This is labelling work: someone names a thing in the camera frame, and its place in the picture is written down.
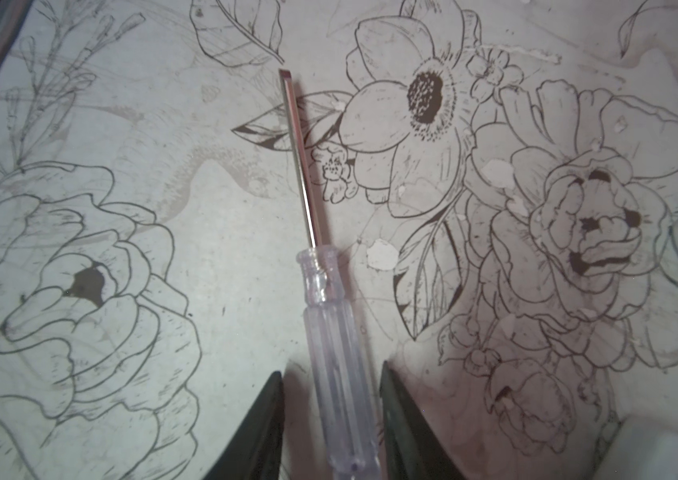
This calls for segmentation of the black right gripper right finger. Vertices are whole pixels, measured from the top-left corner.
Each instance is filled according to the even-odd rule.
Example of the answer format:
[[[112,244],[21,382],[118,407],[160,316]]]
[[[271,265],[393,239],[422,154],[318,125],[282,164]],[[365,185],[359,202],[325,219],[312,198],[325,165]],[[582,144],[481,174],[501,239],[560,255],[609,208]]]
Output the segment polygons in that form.
[[[466,479],[388,361],[382,366],[380,397],[388,479]]]

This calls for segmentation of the clear handle screwdriver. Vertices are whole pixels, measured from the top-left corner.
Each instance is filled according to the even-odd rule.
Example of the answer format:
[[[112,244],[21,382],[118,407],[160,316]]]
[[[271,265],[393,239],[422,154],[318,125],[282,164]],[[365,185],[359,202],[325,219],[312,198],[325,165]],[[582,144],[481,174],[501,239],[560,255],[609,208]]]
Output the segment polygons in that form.
[[[281,69],[279,77],[309,244],[297,255],[297,262],[304,283],[304,324],[327,461],[335,479],[379,479],[374,400],[357,322],[345,295],[338,251],[322,239],[295,84],[287,70]]]

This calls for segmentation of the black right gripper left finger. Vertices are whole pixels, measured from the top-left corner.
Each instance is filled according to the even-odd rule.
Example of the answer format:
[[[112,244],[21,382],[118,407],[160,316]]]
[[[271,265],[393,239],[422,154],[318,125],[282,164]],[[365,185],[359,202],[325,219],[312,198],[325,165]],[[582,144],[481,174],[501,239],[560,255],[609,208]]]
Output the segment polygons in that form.
[[[278,480],[284,426],[284,382],[275,371],[204,480]]]

